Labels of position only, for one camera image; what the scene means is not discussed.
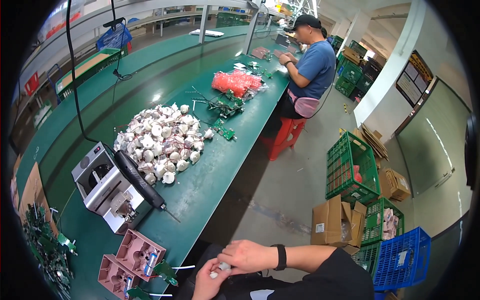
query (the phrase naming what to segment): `label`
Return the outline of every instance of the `label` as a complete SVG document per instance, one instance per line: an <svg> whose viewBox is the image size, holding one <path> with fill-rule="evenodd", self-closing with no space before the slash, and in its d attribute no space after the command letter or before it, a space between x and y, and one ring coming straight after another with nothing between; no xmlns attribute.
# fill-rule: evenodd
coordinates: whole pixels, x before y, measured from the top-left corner
<svg viewBox="0 0 480 300"><path fill-rule="evenodd" d="M405 263L405 257L407 256L407 252L408 250L405 250L403 252L400 252L398 255L398 263L396 263L396 266L403 266L403 264Z"/></svg>
<svg viewBox="0 0 480 300"><path fill-rule="evenodd" d="M400 184L403 185L407 189L407 191L409 191L405 178L399 178L398 180L400 180Z"/></svg>
<svg viewBox="0 0 480 300"><path fill-rule="evenodd" d="M323 232L325 229L325 223L319 223L315 225L315 233Z"/></svg>

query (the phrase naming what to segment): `green workbench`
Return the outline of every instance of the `green workbench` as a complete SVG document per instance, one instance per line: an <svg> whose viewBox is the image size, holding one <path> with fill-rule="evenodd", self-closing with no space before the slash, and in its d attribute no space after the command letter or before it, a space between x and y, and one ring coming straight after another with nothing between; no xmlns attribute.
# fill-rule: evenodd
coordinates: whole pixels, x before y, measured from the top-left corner
<svg viewBox="0 0 480 300"><path fill-rule="evenodd" d="M216 96L218 91L211 88L214 73L233 70L234 62L230 60L231 58L239 59L244 63L257 61L262 69L267 68L273 73L272 79L265 78L269 88L248 101L242 114L236 114L225 122L227 128L235 130L237 140L227 141L216 134L211 141L205 143L200 161L177 175L178 183L157 184L156 190L165 198L168 209L181 220L181 223L165 212L152 210L136 229L167 249L165 258L171 266L182 264L288 84L285 73L275 72L279 67L275 57L271 62L267 62L239 55L243 41L244 36L232 36L188 48L168 56L167 60L149 64L134 73L132 79L117 85L114 101L112 101L112 89L101 91L99 87L112 84L112 80L113 83L115 81L115 77L108 68L79 88L79 99L83 108L82 119L88 135L111 143L116 136L113 128L127 124L140 110L152 106L153 104L149 101L152 101L156 95L160 95L157 104L171 105L175 102L179 107L182 104L188 104L191 108L191 98L195 95L185 92L192 91L192 85L207 98ZM169 45L169 47L175 46L178 45L176 43ZM264 46L272 51L285 50L276 45L270 37L254 39L251 49L258 46ZM132 57L138 60L143 59L141 55L135 56L140 51L122 59L121 74L134 72L126 67L130 63L126 60ZM99 96L92 98L96 93L99 93ZM40 128L39 132L47 128L47 125L63 126L50 128L48 132L58 132L55 138L44 133L39 135L37 132L32 142L48 146L48 151L42 150L40 153L39 149L36 157L37 161L41 160L41 175L47 199L51 207L61 211L58 223L60 230L71 240L76 240L78 256L69 257L70 267L76 275L72 281L72 299L113 300L116 297L97 283L97 276L102 255L115 254L122 236L113 234L101 216L88 211L79 192L74 188L70 171L94 145L81 137L78 120L74 116L65 117L65 114L72 113L72 105L74 108L73 99L67 98L54 111L64 107L61 111L64 115L52 114L47 120L50 122L48 124L46 122ZM195 105L195 114L208 123L215 122L218 115L208 111L207 105L202 103ZM206 128L207 125L202 124L202 129ZM31 144L29 148L28 155L33 157L36 150L35 144ZM25 167L28 167L27 163L31 163L31 159L25 159L26 155L27 152L22 164L25 163ZM150 293L162 293L167 284L160 278L155 278L149 283L141 281L140 286Z"/></svg>

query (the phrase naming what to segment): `blue bin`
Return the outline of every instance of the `blue bin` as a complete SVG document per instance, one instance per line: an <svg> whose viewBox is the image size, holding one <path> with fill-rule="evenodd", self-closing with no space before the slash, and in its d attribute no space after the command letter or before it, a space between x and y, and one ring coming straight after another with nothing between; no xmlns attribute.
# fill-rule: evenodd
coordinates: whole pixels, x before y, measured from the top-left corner
<svg viewBox="0 0 480 300"><path fill-rule="evenodd" d="M373 278L375 291L410 287L424 280L430 244L431 238L420 227L383 241Z"/></svg>

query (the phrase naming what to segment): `black watch strap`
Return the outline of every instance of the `black watch strap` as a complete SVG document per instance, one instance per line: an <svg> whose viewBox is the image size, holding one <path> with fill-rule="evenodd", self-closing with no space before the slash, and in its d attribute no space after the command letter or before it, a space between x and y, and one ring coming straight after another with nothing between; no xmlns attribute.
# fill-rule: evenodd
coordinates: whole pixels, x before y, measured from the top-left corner
<svg viewBox="0 0 480 300"><path fill-rule="evenodd" d="M275 271L285 270L287 267L287 252L285 251L285 245L275 244L271 247L276 247L278 250L278 266L274 269Z"/></svg>

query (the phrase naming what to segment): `person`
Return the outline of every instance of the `person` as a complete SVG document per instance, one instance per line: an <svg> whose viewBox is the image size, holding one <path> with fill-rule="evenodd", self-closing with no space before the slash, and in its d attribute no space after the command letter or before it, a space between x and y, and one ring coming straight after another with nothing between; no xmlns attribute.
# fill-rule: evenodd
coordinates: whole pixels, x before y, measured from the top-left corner
<svg viewBox="0 0 480 300"><path fill-rule="evenodd" d="M371 275L341 248L331 246L265 247L249 240L234 240L217 250L193 274L192 294L175 299L191 300L286 300L373 299ZM220 262L232 267L219 269ZM265 269L294 268L309 273L302 281L288 283L263 277ZM218 275L212 279L210 274Z"/></svg>
<svg viewBox="0 0 480 300"><path fill-rule="evenodd" d="M335 52L324 38L321 22L312 15L304 14L296 19L292 30L295 31L299 42L310 47L299 60L289 52L278 58L280 64L287 68L290 82L266 125L268 132L280 130L280 117L288 119L310 117L335 77ZM305 114L298 105L295 105L295 99L301 98L315 101L316 105L312 107L310 114Z"/></svg>

